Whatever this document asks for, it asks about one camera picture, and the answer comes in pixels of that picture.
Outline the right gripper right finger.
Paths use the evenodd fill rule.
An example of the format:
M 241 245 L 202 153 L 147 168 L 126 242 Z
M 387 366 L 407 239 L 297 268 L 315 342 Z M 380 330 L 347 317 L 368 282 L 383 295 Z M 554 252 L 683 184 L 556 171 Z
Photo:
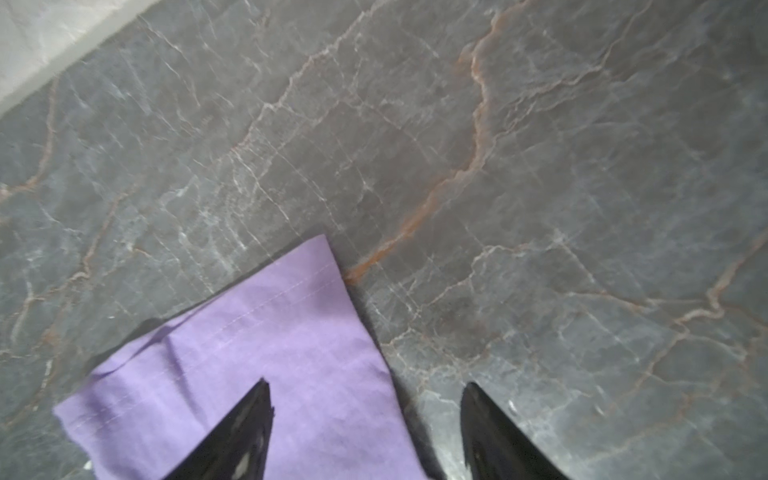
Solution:
M 568 479 L 475 382 L 462 391 L 460 429 L 474 480 Z

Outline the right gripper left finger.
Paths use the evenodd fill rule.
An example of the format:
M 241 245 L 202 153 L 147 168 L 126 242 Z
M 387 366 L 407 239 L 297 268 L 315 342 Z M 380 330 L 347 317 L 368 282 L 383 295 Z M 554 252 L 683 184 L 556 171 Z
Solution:
M 270 386 L 260 379 L 166 479 L 263 479 L 273 421 Z

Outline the purple t-shirt with print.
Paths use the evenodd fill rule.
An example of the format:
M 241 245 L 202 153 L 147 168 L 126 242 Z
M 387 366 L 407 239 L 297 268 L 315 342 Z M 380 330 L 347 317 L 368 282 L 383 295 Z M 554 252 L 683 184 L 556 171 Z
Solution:
M 324 236 L 129 342 L 55 407 L 99 479 L 169 474 L 259 381 L 269 479 L 422 479 L 390 370 Z

